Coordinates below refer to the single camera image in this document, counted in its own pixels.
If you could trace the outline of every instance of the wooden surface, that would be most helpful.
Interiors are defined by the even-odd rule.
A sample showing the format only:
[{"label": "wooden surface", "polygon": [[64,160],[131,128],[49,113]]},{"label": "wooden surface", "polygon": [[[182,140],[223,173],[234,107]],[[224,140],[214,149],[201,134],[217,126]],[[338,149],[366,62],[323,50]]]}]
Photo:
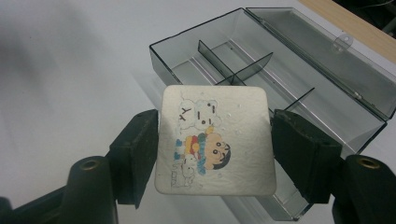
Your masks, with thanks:
[{"label": "wooden surface", "polygon": [[332,0],[299,0],[361,43],[396,63],[396,40],[355,16]]}]

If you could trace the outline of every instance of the storage box lid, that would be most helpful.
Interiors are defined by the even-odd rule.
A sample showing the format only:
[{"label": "storage box lid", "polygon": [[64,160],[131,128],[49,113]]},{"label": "storage box lid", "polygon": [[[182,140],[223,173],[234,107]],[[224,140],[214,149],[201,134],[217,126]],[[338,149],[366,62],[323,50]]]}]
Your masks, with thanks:
[{"label": "storage box lid", "polygon": [[382,120],[396,110],[396,77],[294,8],[249,7],[247,12],[323,76]]}]

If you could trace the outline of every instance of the transparent plastic box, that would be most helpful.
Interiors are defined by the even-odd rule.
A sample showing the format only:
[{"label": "transparent plastic box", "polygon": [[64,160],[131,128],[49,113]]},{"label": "transparent plastic box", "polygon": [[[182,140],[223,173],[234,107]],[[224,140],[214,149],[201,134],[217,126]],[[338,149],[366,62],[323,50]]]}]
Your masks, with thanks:
[{"label": "transparent plastic box", "polygon": [[[396,108],[395,77],[351,48],[352,41],[294,8],[238,8],[149,50],[166,85],[261,87],[271,112],[300,114],[341,143],[346,157],[360,153]],[[297,220],[310,204],[279,164],[276,179],[273,197],[223,197],[224,202],[235,212],[255,207],[247,212],[257,214],[240,215],[244,220],[260,220],[263,208],[275,220]]]}]

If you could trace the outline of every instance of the cartoon boy's face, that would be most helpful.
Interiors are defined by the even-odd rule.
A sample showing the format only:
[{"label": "cartoon boy's face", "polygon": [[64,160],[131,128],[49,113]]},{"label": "cartoon boy's face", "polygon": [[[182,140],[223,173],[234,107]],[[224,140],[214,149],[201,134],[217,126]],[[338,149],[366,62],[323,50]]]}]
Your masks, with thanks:
[{"label": "cartoon boy's face", "polygon": [[231,157],[230,149],[218,133],[210,133],[205,143],[206,170],[218,170],[227,165]]}]

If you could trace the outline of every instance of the white surface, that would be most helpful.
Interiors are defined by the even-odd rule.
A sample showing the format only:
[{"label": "white surface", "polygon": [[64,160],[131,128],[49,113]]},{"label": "white surface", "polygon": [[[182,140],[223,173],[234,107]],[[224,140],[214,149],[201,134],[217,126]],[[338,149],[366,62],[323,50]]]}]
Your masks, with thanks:
[{"label": "white surface", "polygon": [[[149,44],[237,7],[285,6],[341,34],[295,1],[1,1],[0,195],[17,207],[63,186],[73,163],[105,155],[135,114],[158,105]],[[394,63],[353,46],[396,74]],[[393,172],[395,134],[393,119],[363,153]],[[152,179],[140,208],[119,206],[119,216],[238,223],[221,198],[161,195]],[[331,206],[315,205],[300,222],[333,223]]]},{"label": "white surface", "polygon": [[[266,93],[258,87],[167,87],[156,189],[165,194],[273,195],[276,177],[268,113]],[[188,140],[193,136],[195,144]]]}]

